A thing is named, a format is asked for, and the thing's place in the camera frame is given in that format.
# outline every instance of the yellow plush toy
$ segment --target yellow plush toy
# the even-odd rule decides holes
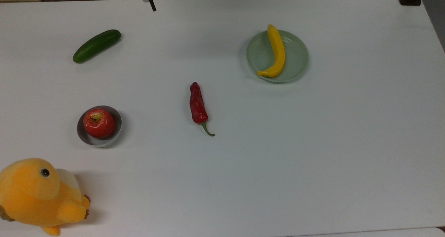
[[[81,194],[76,177],[49,162],[25,159],[0,172],[0,216],[3,220],[40,226],[52,236],[59,225],[88,216],[89,198]]]

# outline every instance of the plate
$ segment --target plate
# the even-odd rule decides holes
[[[94,108],[101,108],[104,109],[106,111],[108,111],[114,118],[114,132],[113,134],[111,134],[109,137],[107,137],[106,139],[97,139],[94,138],[92,136],[90,136],[86,131],[85,131],[85,127],[83,124],[83,118],[85,117],[86,112],[94,109]],[[83,113],[83,115],[81,116],[81,118],[78,121],[78,135],[79,138],[85,142],[88,145],[92,145],[95,147],[109,147],[112,144],[114,144],[116,142],[116,140],[118,139],[119,134],[121,133],[121,128],[122,128],[122,118],[121,115],[119,114],[119,112],[109,106],[97,106],[97,107],[92,107],[89,110],[85,111],[85,113]]]
[[[261,79],[274,83],[291,82],[301,77],[305,72],[309,62],[309,53],[300,38],[286,31],[278,32],[283,40],[286,57],[281,73],[274,78],[256,74],[257,71],[263,71],[274,63],[274,53],[267,37],[267,31],[257,34],[249,42],[247,49],[248,63],[254,74]]]

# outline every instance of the green cucumber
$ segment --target green cucumber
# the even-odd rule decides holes
[[[100,33],[89,39],[76,51],[73,56],[73,61],[75,63],[83,63],[115,44],[120,38],[121,33],[118,30],[109,30]]]

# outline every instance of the banana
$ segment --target banana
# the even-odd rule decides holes
[[[280,33],[270,24],[267,25],[267,36],[274,52],[274,64],[264,71],[257,71],[256,74],[273,78],[278,76],[283,70],[285,60],[284,45]]]

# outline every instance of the pepper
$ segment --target pepper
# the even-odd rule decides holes
[[[196,82],[192,83],[192,85],[190,86],[190,93],[190,110],[192,111],[193,121],[196,124],[201,125],[208,135],[215,136],[215,134],[210,134],[209,131],[207,131],[205,122],[209,120],[209,117],[205,112],[201,89]]]

